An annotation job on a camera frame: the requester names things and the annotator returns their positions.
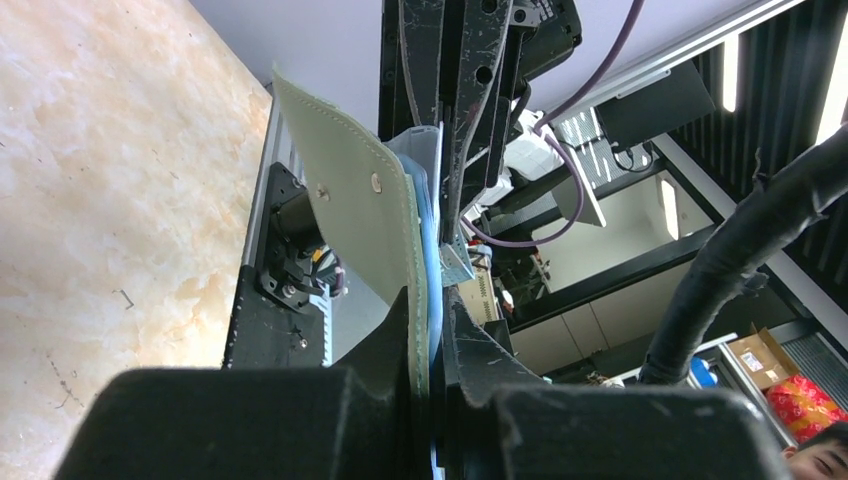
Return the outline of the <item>green card holder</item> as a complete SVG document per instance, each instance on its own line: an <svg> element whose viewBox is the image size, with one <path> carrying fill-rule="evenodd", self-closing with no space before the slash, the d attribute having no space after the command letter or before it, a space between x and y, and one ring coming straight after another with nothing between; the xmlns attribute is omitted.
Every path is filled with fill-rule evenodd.
<svg viewBox="0 0 848 480"><path fill-rule="evenodd" d="M430 393L428 286L413 181L395 153L336 105L272 73L325 242L384 301L408 300L412 392Z"/></svg>

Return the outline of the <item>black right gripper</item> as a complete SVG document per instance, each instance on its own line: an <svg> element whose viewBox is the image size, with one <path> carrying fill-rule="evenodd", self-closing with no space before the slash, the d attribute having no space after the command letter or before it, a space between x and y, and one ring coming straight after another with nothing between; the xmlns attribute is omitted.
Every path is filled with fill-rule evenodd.
<svg viewBox="0 0 848 480"><path fill-rule="evenodd" d="M493 128L486 152L488 187L495 186L503 172L506 143L532 94L530 81L563 63L582 41L573 1L450 1L448 6L459 11L462 19L449 30L448 117L440 191L443 242L452 242L458 231L468 150L497 69ZM444 13L443 1L383 2L378 106L382 140L412 126L436 126L441 121Z"/></svg>

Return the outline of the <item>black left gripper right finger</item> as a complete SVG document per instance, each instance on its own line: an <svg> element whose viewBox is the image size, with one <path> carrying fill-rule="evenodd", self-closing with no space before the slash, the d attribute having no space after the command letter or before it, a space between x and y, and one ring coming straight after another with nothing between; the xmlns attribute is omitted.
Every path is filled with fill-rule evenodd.
<svg viewBox="0 0 848 480"><path fill-rule="evenodd" d="M456 288L443 291L444 399L440 461L449 479L512 479L521 441L499 396L549 385L472 318Z"/></svg>

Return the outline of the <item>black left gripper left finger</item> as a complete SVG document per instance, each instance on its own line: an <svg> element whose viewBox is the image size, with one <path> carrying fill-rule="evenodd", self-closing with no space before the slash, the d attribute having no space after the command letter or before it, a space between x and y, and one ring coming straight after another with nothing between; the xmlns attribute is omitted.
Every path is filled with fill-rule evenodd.
<svg viewBox="0 0 848 480"><path fill-rule="evenodd" d="M337 479L406 479L413 465L408 293L336 365L346 374L336 447Z"/></svg>

